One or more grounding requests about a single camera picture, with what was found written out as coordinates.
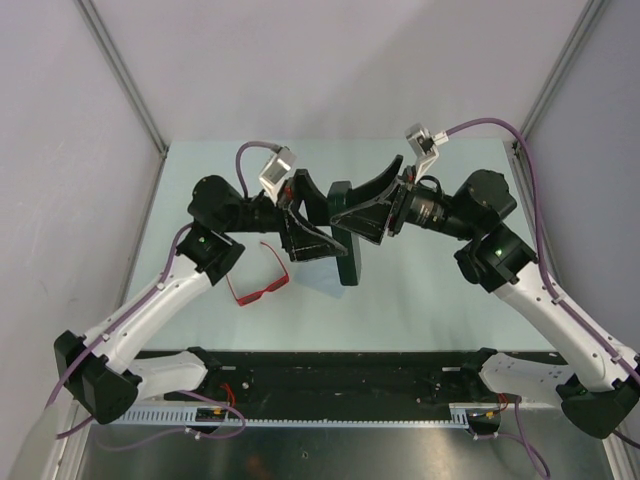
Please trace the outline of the light blue cleaning cloth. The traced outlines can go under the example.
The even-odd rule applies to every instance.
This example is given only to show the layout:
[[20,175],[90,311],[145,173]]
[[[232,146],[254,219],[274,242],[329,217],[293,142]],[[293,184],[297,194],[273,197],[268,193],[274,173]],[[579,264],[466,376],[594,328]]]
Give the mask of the light blue cleaning cloth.
[[346,287],[340,282],[336,261],[323,258],[302,263],[296,268],[294,281],[323,295],[340,299]]

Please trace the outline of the dark green glasses case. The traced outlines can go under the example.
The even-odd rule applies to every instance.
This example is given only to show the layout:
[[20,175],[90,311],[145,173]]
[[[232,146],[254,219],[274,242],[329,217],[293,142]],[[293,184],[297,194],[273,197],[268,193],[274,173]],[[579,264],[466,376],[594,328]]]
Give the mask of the dark green glasses case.
[[[337,181],[331,185],[327,195],[330,218],[347,209],[347,193],[351,186],[350,181]],[[343,286],[358,286],[361,276],[359,238],[335,225],[331,225],[331,233],[333,238],[347,249],[346,255],[336,258],[340,283]]]

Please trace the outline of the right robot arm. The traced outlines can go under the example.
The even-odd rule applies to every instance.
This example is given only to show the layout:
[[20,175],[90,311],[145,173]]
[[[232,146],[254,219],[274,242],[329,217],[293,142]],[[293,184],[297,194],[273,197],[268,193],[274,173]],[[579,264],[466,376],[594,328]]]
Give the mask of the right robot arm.
[[594,438],[613,434],[639,402],[639,355],[598,326],[506,226],[517,201],[503,174],[476,170],[447,195],[435,177],[402,169],[401,162],[347,189],[331,226],[374,244],[406,224],[463,241],[454,258],[465,280],[522,315],[564,361],[553,366],[483,348],[461,376],[463,393],[473,401],[518,395],[560,409]]

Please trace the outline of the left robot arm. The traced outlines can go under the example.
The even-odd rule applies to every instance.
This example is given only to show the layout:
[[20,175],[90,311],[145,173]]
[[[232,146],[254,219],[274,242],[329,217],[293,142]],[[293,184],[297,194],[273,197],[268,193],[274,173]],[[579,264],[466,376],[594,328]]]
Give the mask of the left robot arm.
[[230,273],[245,251],[232,234],[276,232],[293,262],[348,252],[324,233],[332,207],[304,169],[273,197],[246,198],[223,177],[204,177],[193,189],[188,213],[191,223],[178,231],[161,273],[143,291],[85,334],[66,331],[54,343],[57,387],[67,389],[100,424],[150,397],[190,391],[207,400],[219,392],[221,376],[201,348],[137,356],[176,313]]

